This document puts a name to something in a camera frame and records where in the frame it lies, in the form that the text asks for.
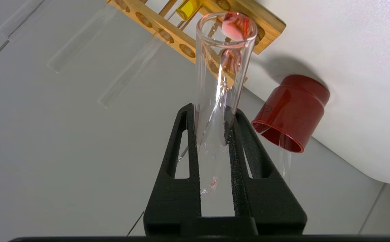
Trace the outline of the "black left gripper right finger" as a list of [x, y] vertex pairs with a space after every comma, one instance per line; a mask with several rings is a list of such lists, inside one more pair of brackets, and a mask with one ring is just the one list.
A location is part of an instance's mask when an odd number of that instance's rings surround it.
[[238, 110], [229, 138], [235, 216], [251, 217], [261, 235], [300, 235], [307, 215]]

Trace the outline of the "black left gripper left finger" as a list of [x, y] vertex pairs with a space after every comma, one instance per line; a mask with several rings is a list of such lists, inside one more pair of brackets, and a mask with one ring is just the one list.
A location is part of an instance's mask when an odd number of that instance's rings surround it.
[[[187, 131], [189, 177], [175, 178], [182, 133]], [[201, 189], [194, 106], [179, 109], [144, 213], [147, 236], [178, 236], [182, 222], [201, 216]]]

